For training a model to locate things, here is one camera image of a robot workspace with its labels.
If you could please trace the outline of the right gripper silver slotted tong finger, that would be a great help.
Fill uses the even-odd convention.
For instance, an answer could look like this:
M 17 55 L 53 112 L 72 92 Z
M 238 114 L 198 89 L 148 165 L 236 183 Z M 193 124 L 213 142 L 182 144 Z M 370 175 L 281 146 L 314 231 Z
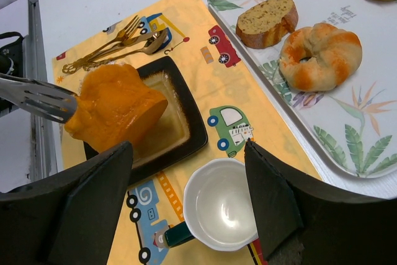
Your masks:
M 36 79 L 1 75 L 1 98 L 44 119 L 65 124 L 76 112 L 76 94 Z

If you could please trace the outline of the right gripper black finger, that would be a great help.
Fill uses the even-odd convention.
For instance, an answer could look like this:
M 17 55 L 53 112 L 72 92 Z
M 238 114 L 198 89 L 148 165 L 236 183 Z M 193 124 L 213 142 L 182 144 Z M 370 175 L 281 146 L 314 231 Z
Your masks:
M 1 194 L 1 264 L 106 264 L 133 148 L 123 142 Z
M 350 192 L 284 163 L 258 144 L 246 176 L 269 264 L 395 264 L 396 200 Z

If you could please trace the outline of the large orange muffin bread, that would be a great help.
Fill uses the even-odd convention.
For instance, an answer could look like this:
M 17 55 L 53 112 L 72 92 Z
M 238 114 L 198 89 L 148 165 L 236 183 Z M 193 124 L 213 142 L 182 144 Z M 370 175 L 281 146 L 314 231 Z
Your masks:
M 78 108 L 65 124 L 75 139 L 101 153 L 123 142 L 133 145 L 161 118 L 168 101 L 149 88 L 131 65 L 102 65 L 84 77 Z

